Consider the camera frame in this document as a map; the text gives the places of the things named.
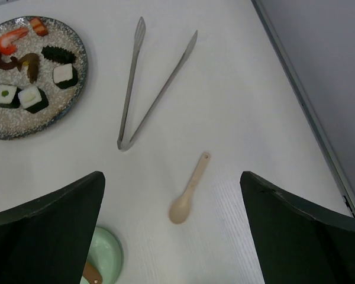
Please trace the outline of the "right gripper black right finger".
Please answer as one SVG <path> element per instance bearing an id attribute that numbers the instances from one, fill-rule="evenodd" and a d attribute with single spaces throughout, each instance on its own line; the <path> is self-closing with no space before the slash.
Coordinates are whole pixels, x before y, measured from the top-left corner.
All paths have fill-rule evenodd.
<path id="1" fill-rule="evenodd" d="M 355 218 L 253 172 L 240 187 L 265 283 L 355 283 Z"/>

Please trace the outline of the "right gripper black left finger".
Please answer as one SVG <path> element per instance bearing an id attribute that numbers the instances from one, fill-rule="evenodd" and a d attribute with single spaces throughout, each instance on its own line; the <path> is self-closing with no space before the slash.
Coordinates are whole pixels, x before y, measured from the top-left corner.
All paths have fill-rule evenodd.
<path id="1" fill-rule="evenodd" d="M 79 283 L 104 190 L 95 171 L 0 212 L 0 283 Z"/>

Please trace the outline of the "metal tongs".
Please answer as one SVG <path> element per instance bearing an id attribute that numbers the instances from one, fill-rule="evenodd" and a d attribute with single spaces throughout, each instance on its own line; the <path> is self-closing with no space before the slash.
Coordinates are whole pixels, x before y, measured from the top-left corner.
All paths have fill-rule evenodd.
<path id="1" fill-rule="evenodd" d="M 122 111 L 122 117 L 121 117 L 121 123 L 120 123 L 120 129 L 118 133 L 118 138 L 117 138 L 117 148 L 120 151 L 128 151 L 133 144 L 135 143 L 136 139 L 138 138 L 139 134 L 141 133 L 142 129 L 145 127 L 146 122 L 149 120 L 151 117 L 152 112 L 156 108 L 157 104 L 160 102 L 166 91 L 168 90 L 169 86 L 172 84 L 174 81 L 175 77 L 178 75 L 179 71 L 183 67 L 183 65 L 188 61 L 189 56 L 192 54 L 193 49 L 196 45 L 197 39 L 198 39 L 198 30 L 194 32 L 192 35 L 185 51 L 182 54 L 182 57 L 178 61 L 177 65 L 173 69 L 172 73 L 168 77 L 167 81 L 164 83 L 163 87 L 157 94 L 155 100 L 153 103 L 150 105 L 150 108 L 147 110 L 146 114 L 144 115 L 143 119 L 141 120 L 140 124 L 138 125 L 137 129 L 135 130 L 134 134 L 130 137 L 130 139 L 127 142 L 124 142 L 124 134 L 125 134 L 125 128 L 127 125 L 127 118 L 128 118 L 128 112 L 130 108 L 130 102 L 131 102 L 131 94 L 133 91 L 133 84 L 134 84 L 134 79 L 135 79 L 135 71 L 137 67 L 137 61 L 138 61 L 138 56 L 141 51 L 141 47 L 143 45 L 143 41 L 145 38 L 146 34 L 146 22 L 143 17 L 140 17 L 135 29 L 134 33 L 134 45 L 133 45 L 133 54 L 131 58 L 131 65 L 130 65 L 130 74 L 128 78 L 128 85 L 127 85 L 127 91 L 125 94 L 125 101 L 124 101 L 124 107 Z"/>

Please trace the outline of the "brown seaweed piece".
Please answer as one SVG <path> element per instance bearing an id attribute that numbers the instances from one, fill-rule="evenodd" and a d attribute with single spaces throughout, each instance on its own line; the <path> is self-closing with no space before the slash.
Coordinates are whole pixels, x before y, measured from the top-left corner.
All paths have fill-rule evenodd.
<path id="1" fill-rule="evenodd" d="M 24 55 L 22 58 L 18 60 L 17 69 L 20 72 L 22 67 L 27 64 L 27 77 L 29 82 L 33 84 L 37 81 L 38 73 L 39 73 L 39 66 L 40 66 L 40 58 L 39 55 L 36 53 L 28 53 Z"/>

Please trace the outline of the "black spiky sea cucumber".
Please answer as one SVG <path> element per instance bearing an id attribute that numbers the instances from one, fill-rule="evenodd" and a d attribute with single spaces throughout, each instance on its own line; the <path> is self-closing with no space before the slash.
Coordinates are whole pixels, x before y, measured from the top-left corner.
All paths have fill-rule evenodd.
<path id="1" fill-rule="evenodd" d="M 45 59 L 60 64 L 73 64 L 76 61 L 75 54 L 62 47 L 45 46 L 41 53 Z"/>

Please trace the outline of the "dark purple octopus piece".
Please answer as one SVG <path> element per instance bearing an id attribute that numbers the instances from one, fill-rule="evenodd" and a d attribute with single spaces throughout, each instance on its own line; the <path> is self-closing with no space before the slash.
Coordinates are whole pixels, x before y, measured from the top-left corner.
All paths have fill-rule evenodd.
<path id="1" fill-rule="evenodd" d="M 0 52 L 0 69 L 1 70 L 11 70 L 17 67 L 18 59 L 14 56 L 10 57 L 10 61 L 5 62 L 2 59 L 2 53 Z"/>

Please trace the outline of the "orange shrimp piece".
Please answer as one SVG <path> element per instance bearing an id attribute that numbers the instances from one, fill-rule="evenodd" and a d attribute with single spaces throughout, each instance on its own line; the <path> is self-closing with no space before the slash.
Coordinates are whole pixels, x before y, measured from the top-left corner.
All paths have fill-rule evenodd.
<path id="1" fill-rule="evenodd" d="M 27 27 L 21 27 L 0 36 L 0 52 L 7 56 L 15 53 L 17 47 L 13 42 L 26 36 L 28 32 L 29 29 Z"/>

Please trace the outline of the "orange striped salmon piece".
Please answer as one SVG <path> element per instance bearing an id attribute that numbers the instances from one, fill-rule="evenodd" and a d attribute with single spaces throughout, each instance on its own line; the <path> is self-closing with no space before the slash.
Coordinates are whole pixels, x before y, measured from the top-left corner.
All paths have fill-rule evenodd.
<path id="1" fill-rule="evenodd" d="M 39 17 L 30 19 L 30 25 L 32 26 L 34 32 L 40 37 L 44 37 L 49 34 L 47 27 Z"/>

